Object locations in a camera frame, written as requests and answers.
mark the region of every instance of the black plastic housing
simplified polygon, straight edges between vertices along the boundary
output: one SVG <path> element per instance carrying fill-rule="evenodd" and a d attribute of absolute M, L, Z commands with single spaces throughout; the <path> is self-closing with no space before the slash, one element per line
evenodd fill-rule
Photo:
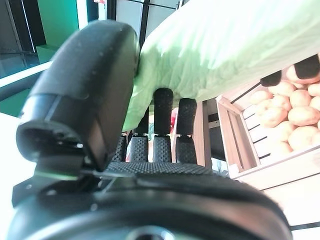
<path fill-rule="evenodd" d="M 135 31 L 124 23 L 94 21 L 73 34 L 22 109 L 16 132 L 21 154 L 37 162 L 83 151 L 103 171 L 121 135 L 139 51 Z"/>

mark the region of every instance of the textured grip pad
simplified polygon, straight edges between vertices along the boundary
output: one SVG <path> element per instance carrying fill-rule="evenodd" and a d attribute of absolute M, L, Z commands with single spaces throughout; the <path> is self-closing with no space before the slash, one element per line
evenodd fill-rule
<path fill-rule="evenodd" d="M 106 173 L 213 175 L 210 168 L 170 162 L 111 162 Z"/>
<path fill-rule="evenodd" d="M 120 136 L 112 162 L 125 162 L 127 155 L 127 137 Z"/>
<path fill-rule="evenodd" d="M 153 140 L 153 162 L 171 163 L 171 144 L 169 136 L 154 136 Z"/>
<path fill-rule="evenodd" d="M 177 137 L 175 160 L 181 164 L 197 164 L 195 143 L 192 137 Z"/>
<path fill-rule="evenodd" d="M 176 123 L 176 134 L 193 134 L 196 111 L 197 102 L 195 99 L 182 98 L 180 100 Z"/>
<path fill-rule="evenodd" d="M 320 63 L 318 55 L 313 55 L 294 64 L 296 76 L 299 79 L 311 79 L 320 72 Z"/>
<path fill-rule="evenodd" d="M 130 150 L 131 163 L 148 162 L 148 137 L 133 136 Z"/>
<path fill-rule="evenodd" d="M 168 88 L 159 88 L 154 92 L 154 133 L 170 133 L 171 111 L 174 94 Z"/>
<path fill-rule="evenodd" d="M 276 71 L 268 76 L 260 79 L 260 83 L 264 87 L 276 86 L 280 83 L 282 77 L 282 71 Z"/>

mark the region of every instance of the potato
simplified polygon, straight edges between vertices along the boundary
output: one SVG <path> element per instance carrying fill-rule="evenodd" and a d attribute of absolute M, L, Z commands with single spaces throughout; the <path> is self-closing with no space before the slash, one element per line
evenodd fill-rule
<path fill-rule="evenodd" d="M 254 94 L 250 97 L 250 103 L 252 104 L 258 104 L 261 103 L 263 100 L 266 99 L 272 99 L 274 96 L 271 92 L 260 90 L 256 91 Z"/>
<path fill-rule="evenodd" d="M 311 106 L 297 106 L 289 111 L 288 120 L 296 126 L 312 125 L 320 120 L 320 112 Z"/>
<path fill-rule="evenodd" d="M 268 90 L 273 94 L 290 97 L 290 95 L 296 90 L 296 87 L 291 82 L 281 81 L 276 86 L 269 86 Z"/>
<path fill-rule="evenodd" d="M 311 145 L 313 136 L 318 132 L 314 126 L 300 126 L 291 133 L 288 142 L 293 150 L 300 150 Z"/>
<path fill-rule="evenodd" d="M 296 83 L 296 82 L 291 82 L 297 89 L 303 89 L 306 90 L 308 89 L 308 84 L 301 84 L 301 83 Z"/>
<path fill-rule="evenodd" d="M 263 128 L 274 128 L 286 119 L 287 115 L 288 112 L 282 107 L 270 107 L 260 116 L 260 125 Z"/>
<path fill-rule="evenodd" d="M 278 126 L 268 130 L 268 138 L 273 142 L 288 142 L 290 134 L 297 128 L 289 121 L 283 121 Z"/>
<path fill-rule="evenodd" d="M 320 145 L 320 131 L 318 131 L 315 135 L 312 136 L 312 144 Z"/>
<path fill-rule="evenodd" d="M 263 100 L 262 102 L 260 102 L 258 105 L 256 105 L 255 107 L 255 114 L 257 114 L 258 116 L 262 115 L 265 113 L 265 111 L 267 109 L 269 109 L 270 107 L 272 107 L 272 101 L 271 99 L 266 99 Z"/>
<path fill-rule="evenodd" d="M 288 68 L 288 71 L 286 72 L 286 77 L 288 78 L 289 81 L 297 83 L 297 84 L 313 84 L 313 83 L 318 82 L 320 80 L 319 74 L 315 77 L 308 78 L 308 79 L 298 78 L 294 65 L 292 65 L 291 67 Z"/>
<path fill-rule="evenodd" d="M 290 96 L 290 103 L 293 108 L 309 106 L 311 96 L 307 90 L 295 90 Z"/>
<path fill-rule="evenodd" d="M 293 151 L 291 146 L 286 142 L 275 142 L 270 150 L 270 155 L 275 157 L 282 157 Z"/>
<path fill-rule="evenodd" d="M 272 101 L 272 107 L 280 107 L 285 109 L 288 112 L 292 109 L 288 96 L 275 95 L 271 101 Z"/>
<path fill-rule="evenodd" d="M 311 96 L 320 96 L 320 82 L 310 84 L 308 86 L 308 93 Z"/>
<path fill-rule="evenodd" d="M 312 98 L 309 106 L 320 111 L 320 96 L 315 96 Z"/>

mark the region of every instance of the white surface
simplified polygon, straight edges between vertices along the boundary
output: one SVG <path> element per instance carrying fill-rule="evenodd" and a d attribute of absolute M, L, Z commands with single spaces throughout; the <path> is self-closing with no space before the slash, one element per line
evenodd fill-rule
<path fill-rule="evenodd" d="M 159 26 L 167 17 L 173 14 L 176 10 L 164 8 L 160 6 L 149 6 L 148 22 L 146 25 L 145 37 Z"/>
<path fill-rule="evenodd" d="M 260 124 L 259 118 L 257 115 L 252 115 L 250 117 L 248 117 L 247 119 L 244 120 L 246 127 L 248 128 L 248 130 L 258 126 Z"/>
<path fill-rule="evenodd" d="M 248 106 L 242 113 L 243 117 L 247 119 L 251 115 L 256 113 L 256 105 L 250 105 Z"/>
<path fill-rule="evenodd" d="M 15 213 L 11 204 L 14 185 L 30 178 L 35 164 L 25 160 L 16 144 L 19 119 L 0 113 L 0 240 L 5 239 L 10 221 Z"/>
<path fill-rule="evenodd" d="M 293 240 L 318 240 L 320 227 L 296 230 L 292 232 Z"/>
<path fill-rule="evenodd" d="M 142 14 L 142 4 L 139 2 L 118 0 L 116 2 L 116 21 L 129 24 L 136 32 L 140 34 L 140 21 Z"/>

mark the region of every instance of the wooden slat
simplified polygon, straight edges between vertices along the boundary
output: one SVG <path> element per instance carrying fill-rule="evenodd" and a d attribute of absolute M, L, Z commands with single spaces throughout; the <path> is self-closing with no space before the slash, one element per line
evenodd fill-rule
<path fill-rule="evenodd" d="M 233 179 L 245 182 L 259 190 L 295 181 L 320 173 L 320 146 L 288 154 L 268 166 L 260 165 L 240 173 Z"/>
<path fill-rule="evenodd" d="M 275 163 L 276 161 L 278 161 L 278 159 L 271 155 L 260 159 L 260 163 L 264 166 Z"/>
<path fill-rule="evenodd" d="M 259 118 L 257 117 L 257 115 L 252 115 L 251 117 L 247 118 L 245 121 L 246 127 L 251 130 L 254 127 L 260 125 L 260 121 Z"/>
<path fill-rule="evenodd" d="M 243 111 L 242 115 L 244 119 L 247 119 L 255 113 L 256 113 L 256 105 L 250 105 Z"/>
<path fill-rule="evenodd" d="M 212 168 L 208 110 L 206 101 L 197 103 L 192 138 L 194 141 L 197 164 Z"/>
<path fill-rule="evenodd" d="M 231 122 L 233 135 L 235 137 L 235 143 L 240 155 L 240 166 L 244 170 L 251 169 L 257 166 L 257 163 L 255 161 L 252 148 L 249 144 L 249 139 L 245 134 L 244 126 L 242 125 L 240 116 L 236 116 L 232 112 L 229 112 L 228 115 Z"/>
<path fill-rule="evenodd" d="M 268 129 L 262 127 L 261 125 L 251 129 L 249 131 L 250 137 L 253 142 L 259 141 L 260 139 L 263 139 L 268 134 Z"/>
<path fill-rule="evenodd" d="M 221 105 L 220 103 L 217 103 L 217 108 L 225 159 L 227 160 L 228 165 L 232 166 L 240 162 L 235 137 L 231 128 L 231 123 L 226 107 Z"/>
<path fill-rule="evenodd" d="M 244 119 L 244 116 L 242 114 L 240 114 L 240 119 L 241 119 L 241 124 L 243 126 L 243 129 L 244 129 L 244 133 L 245 133 L 245 138 L 248 139 L 248 143 L 249 143 L 249 147 L 250 149 L 252 150 L 252 154 L 253 154 L 253 157 L 254 157 L 254 160 L 255 160 L 255 163 L 256 165 L 260 165 L 261 162 L 259 160 L 259 157 L 258 157 L 258 154 L 257 154 L 257 151 L 254 147 L 254 143 L 250 137 L 250 134 L 249 134 L 249 130 L 248 128 L 246 127 L 246 123 L 245 123 L 245 119 Z"/>
<path fill-rule="evenodd" d="M 237 115 L 241 114 L 241 111 L 238 108 L 236 108 L 234 105 L 232 105 L 230 101 L 225 97 L 223 97 L 222 95 L 216 98 L 216 102 L 225 106 L 228 109 L 228 111 L 233 112 L 234 114 L 237 114 Z"/>
<path fill-rule="evenodd" d="M 259 158 L 270 153 L 270 143 L 268 138 L 262 139 L 253 145 Z"/>
<path fill-rule="evenodd" d="M 320 221 L 320 174 L 285 185 L 264 193 L 278 202 L 291 226 Z"/>

